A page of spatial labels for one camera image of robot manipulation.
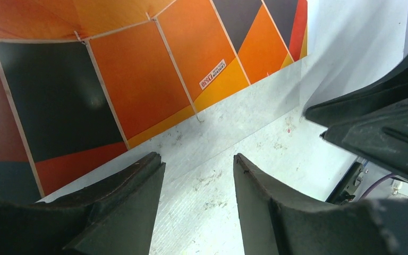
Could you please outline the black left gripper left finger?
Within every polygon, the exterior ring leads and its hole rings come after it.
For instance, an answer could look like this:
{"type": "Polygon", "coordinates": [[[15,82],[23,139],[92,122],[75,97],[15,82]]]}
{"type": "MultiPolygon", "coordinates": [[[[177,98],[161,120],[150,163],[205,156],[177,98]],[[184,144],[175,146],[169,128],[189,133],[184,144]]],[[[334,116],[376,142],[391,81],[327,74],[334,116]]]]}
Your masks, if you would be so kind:
{"type": "Polygon", "coordinates": [[[165,169],[151,152],[49,203],[0,201],[0,254],[148,254],[165,169]]]}

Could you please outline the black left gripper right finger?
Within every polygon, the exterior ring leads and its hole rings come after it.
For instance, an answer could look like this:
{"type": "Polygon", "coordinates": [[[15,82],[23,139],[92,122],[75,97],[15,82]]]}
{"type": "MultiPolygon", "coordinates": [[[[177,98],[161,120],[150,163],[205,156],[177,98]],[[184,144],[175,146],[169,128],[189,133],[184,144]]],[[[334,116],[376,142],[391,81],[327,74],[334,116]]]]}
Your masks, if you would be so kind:
{"type": "Polygon", "coordinates": [[[326,203],[243,154],[233,174],[245,254],[408,254],[408,199],[326,203]]]}

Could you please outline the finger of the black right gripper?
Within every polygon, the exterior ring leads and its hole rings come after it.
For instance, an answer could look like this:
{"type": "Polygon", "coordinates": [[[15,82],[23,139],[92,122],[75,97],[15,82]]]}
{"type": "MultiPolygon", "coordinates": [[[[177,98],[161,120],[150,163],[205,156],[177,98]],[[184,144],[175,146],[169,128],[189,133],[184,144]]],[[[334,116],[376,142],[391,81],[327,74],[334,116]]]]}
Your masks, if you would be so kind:
{"type": "Polygon", "coordinates": [[[408,99],[332,125],[321,137],[408,180],[408,99]]]}
{"type": "Polygon", "coordinates": [[[408,98],[408,54],[385,76],[346,95],[310,106],[304,117],[329,127],[408,98]]]}

